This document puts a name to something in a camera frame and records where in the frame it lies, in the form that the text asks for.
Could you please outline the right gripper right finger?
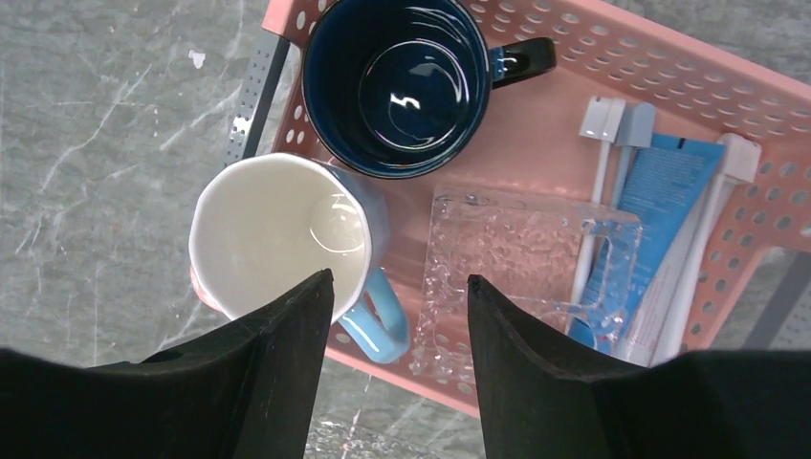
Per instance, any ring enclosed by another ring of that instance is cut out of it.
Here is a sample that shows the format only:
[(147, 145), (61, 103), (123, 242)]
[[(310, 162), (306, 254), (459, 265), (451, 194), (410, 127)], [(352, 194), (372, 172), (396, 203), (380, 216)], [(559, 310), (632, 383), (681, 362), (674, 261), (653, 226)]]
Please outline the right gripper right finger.
[(468, 322), (490, 458), (806, 458), (806, 351), (697, 351), (646, 368), (568, 338), (485, 277)]

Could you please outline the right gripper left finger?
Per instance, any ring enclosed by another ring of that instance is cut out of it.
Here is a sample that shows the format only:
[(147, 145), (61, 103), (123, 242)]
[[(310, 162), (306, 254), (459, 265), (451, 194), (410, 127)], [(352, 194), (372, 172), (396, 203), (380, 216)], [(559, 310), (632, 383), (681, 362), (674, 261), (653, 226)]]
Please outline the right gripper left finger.
[(141, 362), (1, 353), (5, 458), (300, 458), (334, 304), (322, 270)]

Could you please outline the light blue white mug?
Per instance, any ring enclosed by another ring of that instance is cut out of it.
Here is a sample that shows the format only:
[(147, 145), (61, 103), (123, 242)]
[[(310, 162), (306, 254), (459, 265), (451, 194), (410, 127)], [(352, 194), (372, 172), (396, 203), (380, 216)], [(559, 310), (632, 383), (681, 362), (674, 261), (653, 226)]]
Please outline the light blue white mug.
[(191, 283), (203, 303), (237, 319), (328, 269), (332, 320), (372, 361), (392, 363), (409, 348), (410, 325), (382, 268), (390, 233), (385, 198), (362, 176), (289, 153), (250, 158), (197, 200)]

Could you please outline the clear acrylic toothbrush holder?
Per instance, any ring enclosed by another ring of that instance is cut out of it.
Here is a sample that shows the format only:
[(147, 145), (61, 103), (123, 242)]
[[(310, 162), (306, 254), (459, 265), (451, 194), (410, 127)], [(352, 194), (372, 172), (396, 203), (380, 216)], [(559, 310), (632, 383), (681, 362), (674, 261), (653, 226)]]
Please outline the clear acrylic toothbrush holder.
[(486, 277), (532, 316), (611, 352), (630, 316), (642, 240), (633, 214), (560, 197), (436, 187), (411, 371), (471, 393), (467, 287)]

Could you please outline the pink perforated plastic basket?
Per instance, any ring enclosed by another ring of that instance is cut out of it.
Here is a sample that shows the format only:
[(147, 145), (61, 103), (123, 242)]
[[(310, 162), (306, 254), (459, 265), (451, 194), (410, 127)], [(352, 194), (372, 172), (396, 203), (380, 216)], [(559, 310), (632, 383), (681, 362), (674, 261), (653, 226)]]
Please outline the pink perforated plastic basket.
[(810, 251), (810, 88), (602, 1), (470, 1), (487, 40), (548, 34), (560, 67), (490, 105), (462, 157), (435, 176), (382, 182), (397, 224), (384, 269), (407, 316), (422, 305), (430, 197), (449, 182), (582, 201), (597, 158), (576, 123), (592, 95), (647, 101), (658, 129), (708, 141), (735, 133), (762, 146), (735, 186), (701, 260), (682, 344), (708, 347), (768, 251)]

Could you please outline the clear textured oval tray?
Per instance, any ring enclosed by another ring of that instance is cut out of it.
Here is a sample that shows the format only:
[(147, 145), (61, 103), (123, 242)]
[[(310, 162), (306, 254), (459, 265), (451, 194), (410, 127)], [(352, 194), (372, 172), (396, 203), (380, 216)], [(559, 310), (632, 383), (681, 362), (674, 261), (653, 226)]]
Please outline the clear textured oval tray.
[(483, 448), (440, 450), (372, 429), (316, 417), (311, 423), (304, 458), (484, 458)]

